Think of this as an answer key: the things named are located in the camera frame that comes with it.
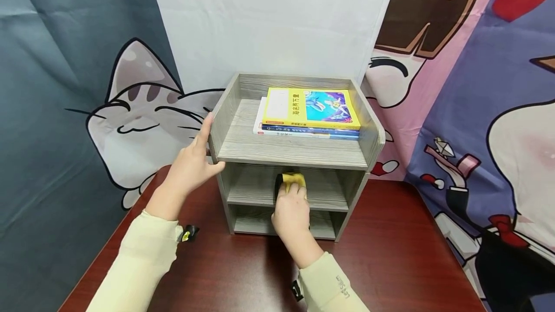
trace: wooden table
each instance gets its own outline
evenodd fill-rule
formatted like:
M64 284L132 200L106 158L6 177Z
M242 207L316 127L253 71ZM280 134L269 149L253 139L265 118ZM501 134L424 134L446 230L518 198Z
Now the wooden table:
M116 258L131 221L164 180L160 170L73 289L59 312L82 312ZM181 224L201 228L181 243L149 311L300 312L289 291L296 268L274 236L229 235L215 180L189 196ZM483 312L415 189L370 181L341 239L320 241L372 312Z

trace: wooden shelf organizer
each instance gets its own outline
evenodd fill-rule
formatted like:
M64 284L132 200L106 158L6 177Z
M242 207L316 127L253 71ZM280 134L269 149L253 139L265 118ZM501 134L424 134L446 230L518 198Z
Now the wooden shelf organizer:
M260 98L269 87L347 89L361 122L359 140L253 134ZM209 139L212 161L226 162L218 184L230 233L274 234L275 178L300 172L306 179L310 231L315 238L339 242L384 144L383 127L351 79L234 75L214 109Z

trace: long-sleeve shirt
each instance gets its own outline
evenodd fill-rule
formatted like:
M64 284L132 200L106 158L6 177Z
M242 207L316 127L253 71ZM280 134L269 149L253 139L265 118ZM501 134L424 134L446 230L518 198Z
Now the long-sleeve shirt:
M143 211L132 221L118 256L87 312L144 312L162 276L176 259L183 229ZM367 312L333 256L324 253L299 271L300 293L309 312Z

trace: yellow cleaning cloth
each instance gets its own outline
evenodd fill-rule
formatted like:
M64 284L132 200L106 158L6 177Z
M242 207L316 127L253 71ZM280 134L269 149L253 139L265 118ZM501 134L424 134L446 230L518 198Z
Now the yellow cleaning cloth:
M285 192L289 192L289 187L293 183L296 183L304 188L306 188L306 182L304 181L304 176L302 173L282 173L283 183L285 184Z

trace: stack of books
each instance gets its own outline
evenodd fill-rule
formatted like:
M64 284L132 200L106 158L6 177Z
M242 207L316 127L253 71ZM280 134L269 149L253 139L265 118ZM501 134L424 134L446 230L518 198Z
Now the stack of books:
M358 140L360 123L346 90L270 88L252 132L264 135Z

